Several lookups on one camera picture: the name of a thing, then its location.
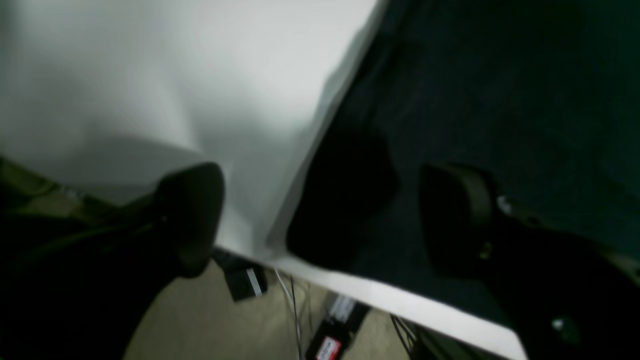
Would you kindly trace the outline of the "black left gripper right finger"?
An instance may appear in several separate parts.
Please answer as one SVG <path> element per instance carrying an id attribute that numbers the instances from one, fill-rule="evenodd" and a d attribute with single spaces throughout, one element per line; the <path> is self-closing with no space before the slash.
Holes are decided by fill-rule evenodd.
<path id="1" fill-rule="evenodd" d="M 637 360 L 639 262 L 544 224 L 486 171 L 419 168 L 423 238 L 435 271 L 479 280 L 530 360 Z"/>

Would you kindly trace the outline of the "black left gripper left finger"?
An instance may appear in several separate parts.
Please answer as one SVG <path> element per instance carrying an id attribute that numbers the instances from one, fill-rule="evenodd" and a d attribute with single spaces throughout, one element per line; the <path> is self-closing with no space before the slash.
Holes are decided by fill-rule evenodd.
<path id="1" fill-rule="evenodd" d="M 203 162 L 85 224 L 1 199 L 1 358 L 121 360 L 154 299 L 210 262 L 226 195 Z"/>

